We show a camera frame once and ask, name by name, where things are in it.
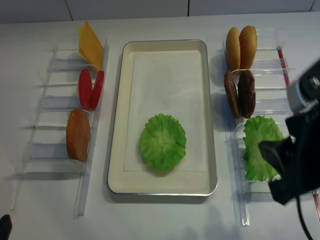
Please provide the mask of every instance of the metal tray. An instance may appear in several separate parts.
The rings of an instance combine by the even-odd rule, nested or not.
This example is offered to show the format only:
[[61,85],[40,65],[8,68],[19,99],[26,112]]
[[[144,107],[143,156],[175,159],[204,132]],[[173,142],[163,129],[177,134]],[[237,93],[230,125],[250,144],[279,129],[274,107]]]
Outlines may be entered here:
[[[209,196],[217,186],[207,47],[200,40],[137,41],[123,49],[107,184],[115,194]],[[186,155],[171,172],[147,169],[139,138],[172,115]]]

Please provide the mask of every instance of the green lettuce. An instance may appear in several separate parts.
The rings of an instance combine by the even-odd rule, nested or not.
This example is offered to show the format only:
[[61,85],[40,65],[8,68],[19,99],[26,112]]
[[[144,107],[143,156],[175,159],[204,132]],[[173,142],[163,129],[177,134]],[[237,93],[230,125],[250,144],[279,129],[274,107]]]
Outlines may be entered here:
[[140,152],[148,167],[167,171],[186,155],[186,141],[186,132],[179,121],[160,113],[145,124]]
[[244,125],[245,143],[244,161],[247,180],[272,180],[277,171],[261,156],[258,144],[262,141],[279,141],[284,138],[281,130],[272,118],[255,116]]

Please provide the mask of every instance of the tomato slice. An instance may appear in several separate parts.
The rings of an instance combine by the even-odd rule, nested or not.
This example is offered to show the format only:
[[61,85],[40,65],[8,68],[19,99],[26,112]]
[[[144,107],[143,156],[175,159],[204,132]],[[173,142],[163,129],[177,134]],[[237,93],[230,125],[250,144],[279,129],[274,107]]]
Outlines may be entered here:
[[93,110],[97,108],[101,91],[102,91],[102,88],[104,87],[104,80],[105,80],[105,72],[99,71],[96,75],[95,83],[94,83],[93,91],[91,95],[90,107]]
[[78,82],[80,104],[84,110],[90,109],[90,101],[92,95],[92,81],[89,70],[82,69]]

